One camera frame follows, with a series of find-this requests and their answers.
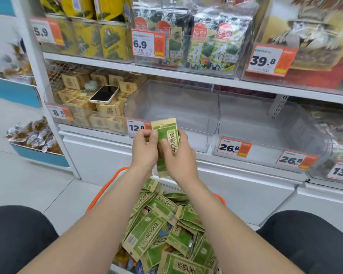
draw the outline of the orange basket handle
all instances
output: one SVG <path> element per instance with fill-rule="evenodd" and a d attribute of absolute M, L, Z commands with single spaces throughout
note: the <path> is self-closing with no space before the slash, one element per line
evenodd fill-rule
<path fill-rule="evenodd" d="M 96 197 L 93 199 L 93 201 L 90 203 L 89 207 L 87 208 L 88 210 L 91 210 L 92 207 L 95 206 L 95 204 L 98 202 L 98 200 L 102 197 L 102 195 L 105 193 L 105 191 L 107 190 L 107 188 L 110 186 L 110 184 L 112 184 L 114 182 L 114 180 L 117 178 L 117 176 L 123 171 L 123 170 L 128 170 L 128 167 L 123 167 L 118 169 L 118 171 L 114 174 L 114 176 L 112 177 L 112 179 L 109 180 L 108 183 L 106 183 L 102 189 L 98 192 L 98 194 L 96 195 Z M 224 198 L 222 198 L 220 195 L 217 195 L 215 193 L 212 193 L 213 195 L 215 195 L 217 198 L 220 199 L 220 201 L 224 204 L 224 206 L 226 206 L 226 202 L 224 200 Z"/>

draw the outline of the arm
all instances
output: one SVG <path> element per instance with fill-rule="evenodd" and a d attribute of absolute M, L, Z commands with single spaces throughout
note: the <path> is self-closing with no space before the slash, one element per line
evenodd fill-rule
<path fill-rule="evenodd" d="M 133 141 L 129 170 L 89 212 L 19 273 L 107 273 L 139 192 L 158 159 L 157 142 L 157 131 L 151 134 L 140 130 Z"/>
<path fill-rule="evenodd" d="M 186 133 L 179 130 L 179 135 L 180 145 L 175 157 L 169 142 L 162 141 L 166 167 L 201 217 L 222 272 L 302 273 L 211 194 L 198 177 L 196 152 L 189 146 Z"/>

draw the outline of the forearm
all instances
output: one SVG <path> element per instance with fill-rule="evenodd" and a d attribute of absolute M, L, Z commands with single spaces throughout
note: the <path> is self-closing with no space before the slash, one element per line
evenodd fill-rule
<path fill-rule="evenodd" d="M 148 175 L 130 168 L 105 196 L 20 274 L 104 274 Z"/>
<path fill-rule="evenodd" d="M 224 273 L 302 273 L 225 207 L 200 180 L 183 183 L 182 188 L 201 217 Z"/>

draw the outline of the black pants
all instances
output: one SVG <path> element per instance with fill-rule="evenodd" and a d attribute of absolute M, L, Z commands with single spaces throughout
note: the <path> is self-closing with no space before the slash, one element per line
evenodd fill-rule
<path fill-rule="evenodd" d="M 257 233 L 307 274 L 343 274 L 343 233 L 318 216 L 279 212 Z M 41 212 L 0 207 L 0 274 L 17 273 L 58 237 Z"/>

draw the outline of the hand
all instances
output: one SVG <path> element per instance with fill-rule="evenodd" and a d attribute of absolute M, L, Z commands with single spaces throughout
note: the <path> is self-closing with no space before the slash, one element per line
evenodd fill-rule
<path fill-rule="evenodd" d="M 140 129 L 133 140 L 130 168 L 149 177 L 158 157 L 158 131 Z"/>
<path fill-rule="evenodd" d="M 172 147 L 168 140 L 163 139 L 161 145 L 164 151 L 166 168 L 169 175 L 177 182 L 184 184 L 188 181 L 199 180 L 197 172 L 196 151 L 194 151 L 189 143 L 187 134 L 179 132 L 179 147 L 176 156 L 173 156 Z"/>

